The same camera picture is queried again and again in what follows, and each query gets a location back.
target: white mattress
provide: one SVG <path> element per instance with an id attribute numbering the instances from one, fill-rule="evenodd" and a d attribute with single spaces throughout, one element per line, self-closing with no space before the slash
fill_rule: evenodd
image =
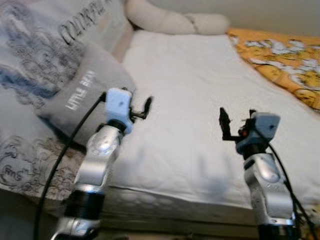
<path id="1" fill-rule="evenodd" d="M 128 203 L 136 192 L 251 208 L 244 160 L 233 142 L 222 141 L 220 107 L 234 133 L 249 109 L 280 115 L 272 144 L 297 197 L 306 207 L 319 203 L 320 116 L 244 63 L 227 36 L 138 31 L 124 66 L 137 85 L 135 109 L 154 96 L 148 118 L 124 138 L 114 165 L 112 185 L 131 190 L 122 195 Z M 156 197 L 145 201 L 158 204 Z"/>

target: orange blanket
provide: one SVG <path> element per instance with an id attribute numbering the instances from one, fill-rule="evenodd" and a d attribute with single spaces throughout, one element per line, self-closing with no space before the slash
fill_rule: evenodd
<path id="1" fill-rule="evenodd" d="M 259 73 L 320 113 L 320 37 L 235 28 L 228 35 Z"/>

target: white stuffed toy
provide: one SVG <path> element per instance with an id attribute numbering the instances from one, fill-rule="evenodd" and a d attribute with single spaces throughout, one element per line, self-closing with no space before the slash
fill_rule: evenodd
<path id="1" fill-rule="evenodd" d="M 172 35 L 222 35 L 230 25 L 221 14 L 182 14 L 156 7 L 147 0 L 128 0 L 126 14 L 144 30 Z"/>

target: gray pillow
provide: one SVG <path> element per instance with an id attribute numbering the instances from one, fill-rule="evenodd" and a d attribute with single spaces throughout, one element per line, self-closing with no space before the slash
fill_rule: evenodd
<path id="1" fill-rule="evenodd" d="M 110 88 L 124 87 L 131 92 L 135 90 L 135 84 L 123 66 L 110 53 L 91 44 L 86 49 L 74 79 L 36 114 L 70 136 L 103 92 Z M 85 146 L 101 123 L 106 123 L 105 104 L 102 102 L 89 116 L 74 141 Z"/>

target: black cable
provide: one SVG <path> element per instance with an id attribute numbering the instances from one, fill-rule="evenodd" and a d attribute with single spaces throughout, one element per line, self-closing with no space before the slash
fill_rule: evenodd
<path id="1" fill-rule="evenodd" d="M 265 144 L 267 144 L 267 146 L 271 149 L 271 151 L 273 152 L 275 158 L 277 159 L 277 161 L 278 161 L 278 163 L 279 163 L 279 165 L 281 167 L 281 170 L 282 170 L 282 172 L 284 174 L 284 177 L 285 177 L 285 183 L 284 184 L 285 184 L 286 188 L 288 189 L 288 191 L 290 193 L 290 196 L 292 198 L 292 201 L 293 201 L 293 211 L 294 211 L 294 215 L 295 215 L 295 218 L 296 218 L 295 219 L 296 222 L 299 221 L 299 219 L 298 219 L 299 216 L 298 216 L 298 213 L 297 213 L 297 206 L 298 206 L 298 208 L 300 209 L 303 217 L 305 218 L 305 220 L 306 220 L 306 222 L 307 222 L 307 224 L 308 224 L 308 226 L 310 228 L 310 232 L 311 232 L 311 234 L 313 236 L 313 239 L 314 240 L 318 240 L 317 235 L 316 235 L 316 231 L 315 231 L 315 228 L 314 228 L 314 224 L 313 224 L 313 222 L 311 222 L 308 214 L 306 213 L 306 210 L 304 209 L 304 207 L 302 206 L 302 204 L 299 202 L 299 200 L 297 199 L 296 195 L 294 194 L 294 191 L 292 189 L 292 185 L 291 185 L 290 180 L 289 180 L 289 176 L 287 174 L 287 171 L 286 171 L 286 169 L 285 169 L 285 167 L 284 167 L 284 165 L 283 165 L 283 163 L 282 163 L 277 151 L 274 149 L 274 147 L 269 143 L 267 138 L 258 129 L 254 128 L 253 130 L 260 136 L 260 138 L 262 138 L 262 140 L 265 142 Z"/>
<path id="2" fill-rule="evenodd" d="M 39 240 L 39 229 L 40 229 L 40 219 L 41 219 L 41 213 L 42 213 L 42 209 L 44 207 L 44 202 L 46 200 L 46 195 L 47 192 L 49 190 L 51 181 L 56 173 L 56 170 L 58 168 L 58 165 L 60 164 L 60 162 L 62 161 L 62 158 L 64 157 L 64 155 L 66 154 L 66 151 L 68 150 L 68 148 L 70 147 L 71 143 L 73 142 L 76 134 L 78 133 L 78 131 L 80 130 L 80 128 L 83 126 L 83 124 L 85 123 L 85 121 L 87 120 L 87 118 L 90 116 L 90 114 L 96 109 L 96 107 L 98 106 L 98 104 L 100 102 L 105 102 L 106 101 L 106 93 L 104 92 L 99 99 L 94 103 L 94 105 L 89 109 L 89 111 L 84 115 L 84 117 L 81 119 L 81 121 L 79 122 L 79 124 L 75 127 L 75 129 L 73 130 L 71 136 L 68 138 L 67 143 L 64 145 L 62 151 L 60 152 L 59 157 L 57 158 L 56 162 L 54 163 L 52 170 L 50 172 L 50 175 L 48 177 L 48 179 L 46 180 L 46 183 L 44 185 L 42 194 L 41 194 L 41 198 L 40 201 L 38 203 L 36 212 L 35 212 L 35 217 L 34 217 L 34 225 L 33 225 L 33 240 Z"/>

